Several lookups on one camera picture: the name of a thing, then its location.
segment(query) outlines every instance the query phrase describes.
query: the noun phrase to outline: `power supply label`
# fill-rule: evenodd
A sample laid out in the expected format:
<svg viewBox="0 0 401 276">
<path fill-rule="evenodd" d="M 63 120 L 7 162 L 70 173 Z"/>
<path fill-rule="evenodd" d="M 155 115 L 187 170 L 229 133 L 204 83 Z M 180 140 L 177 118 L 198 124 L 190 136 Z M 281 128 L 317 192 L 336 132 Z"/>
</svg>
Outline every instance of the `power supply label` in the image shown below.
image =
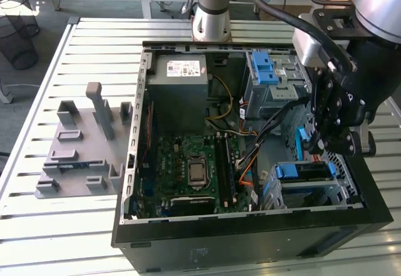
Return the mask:
<svg viewBox="0 0 401 276">
<path fill-rule="evenodd" d="M 169 61 L 167 77 L 200 77 L 201 64 L 199 61 Z"/>
</svg>

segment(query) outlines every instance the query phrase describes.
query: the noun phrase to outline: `metal table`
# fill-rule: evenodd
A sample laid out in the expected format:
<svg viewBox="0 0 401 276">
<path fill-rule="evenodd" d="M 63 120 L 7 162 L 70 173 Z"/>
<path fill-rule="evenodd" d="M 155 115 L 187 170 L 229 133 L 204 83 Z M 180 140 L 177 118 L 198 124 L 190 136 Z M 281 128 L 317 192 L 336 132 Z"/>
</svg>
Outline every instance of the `metal table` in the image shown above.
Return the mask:
<svg viewBox="0 0 401 276">
<path fill-rule="evenodd" d="M 239 42 L 290 43 L 292 31 L 292 27 L 277 22 L 232 22 L 233 40 Z M 89 81 L 102 82 L 102 93 L 110 106 L 133 101 L 144 40 L 189 41 L 190 24 L 175 19 L 86 18 L 67 25 L 0 177 L 1 275 L 134 275 L 127 259 L 110 246 L 116 196 L 37 200 L 33 193 L 56 131 L 60 101 L 73 99 L 79 108 L 92 107 L 85 97 Z M 348 242 L 325 258 L 221 267 L 199 273 L 309 276 L 338 275 L 352 269 L 355 275 L 400 275 L 399 116 L 391 99 L 379 108 L 371 127 L 378 156 L 367 159 L 393 223 Z"/>
</svg>

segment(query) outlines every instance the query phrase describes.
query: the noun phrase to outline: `label sticker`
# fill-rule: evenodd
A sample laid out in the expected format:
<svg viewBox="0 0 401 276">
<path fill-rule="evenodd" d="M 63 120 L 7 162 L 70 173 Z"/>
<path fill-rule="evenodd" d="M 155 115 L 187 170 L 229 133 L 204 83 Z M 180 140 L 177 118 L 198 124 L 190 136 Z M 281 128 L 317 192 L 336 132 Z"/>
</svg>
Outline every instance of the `label sticker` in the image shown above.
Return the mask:
<svg viewBox="0 0 401 276">
<path fill-rule="evenodd" d="M 276 74 L 286 74 L 286 72 L 283 69 L 276 69 Z"/>
<path fill-rule="evenodd" d="M 245 120 L 245 109 L 244 108 L 239 109 L 239 117 L 240 117 L 240 119 Z"/>
<path fill-rule="evenodd" d="M 268 178 L 268 172 L 262 171 L 261 176 L 259 177 L 260 180 L 266 180 Z"/>
<path fill-rule="evenodd" d="M 251 198 L 252 198 L 253 202 L 255 202 L 255 204 L 258 204 L 259 197 L 258 197 L 258 195 L 255 193 L 254 190 L 252 190 Z"/>
<path fill-rule="evenodd" d="M 199 61 L 169 61 L 167 63 L 167 77 L 200 77 Z"/>
</svg>

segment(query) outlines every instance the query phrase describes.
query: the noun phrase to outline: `floor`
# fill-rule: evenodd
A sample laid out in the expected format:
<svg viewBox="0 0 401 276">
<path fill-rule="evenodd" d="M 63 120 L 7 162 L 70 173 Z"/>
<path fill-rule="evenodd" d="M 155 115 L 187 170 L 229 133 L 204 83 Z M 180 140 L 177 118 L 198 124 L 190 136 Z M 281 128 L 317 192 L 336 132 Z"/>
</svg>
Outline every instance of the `floor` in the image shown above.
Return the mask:
<svg viewBox="0 0 401 276">
<path fill-rule="evenodd" d="M 32 1 L 31 5 L 40 27 L 40 33 L 33 38 L 39 54 L 38 63 L 26 70 L 16 71 L 0 53 L 0 78 L 5 85 L 9 84 L 41 84 L 53 53 L 66 27 L 70 16 L 87 18 L 142 18 L 139 2 L 110 1 L 62 1 L 61 11 L 54 11 L 50 1 Z M 157 3 L 152 4 L 154 18 L 183 18 L 179 12 L 182 3 L 172 3 L 166 12 L 160 12 Z M 232 19 L 259 20 L 253 14 L 253 7 L 246 4 L 235 4 L 230 7 Z M 0 103 L 0 151 L 11 152 L 25 121 L 26 115 L 36 95 L 37 88 L 32 86 L 13 86 L 9 90 L 14 95 L 10 105 Z M 0 172 L 6 164 L 0 156 Z"/>
</svg>

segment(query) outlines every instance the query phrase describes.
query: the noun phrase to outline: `cpu socket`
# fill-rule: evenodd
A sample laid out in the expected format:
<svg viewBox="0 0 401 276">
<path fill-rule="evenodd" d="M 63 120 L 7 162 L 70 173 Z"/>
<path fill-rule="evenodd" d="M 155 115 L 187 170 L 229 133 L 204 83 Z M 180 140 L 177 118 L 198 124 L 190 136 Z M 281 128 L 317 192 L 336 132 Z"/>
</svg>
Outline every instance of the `cpu socket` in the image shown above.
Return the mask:
<svg viewBox="0 0 401 276">
<path fill-rule="evenodd" d="M 187 161 L 188 185 L 200 190 L 207 183 L 207 161 L 204 156 L 190 156 Z"/>
</svg>

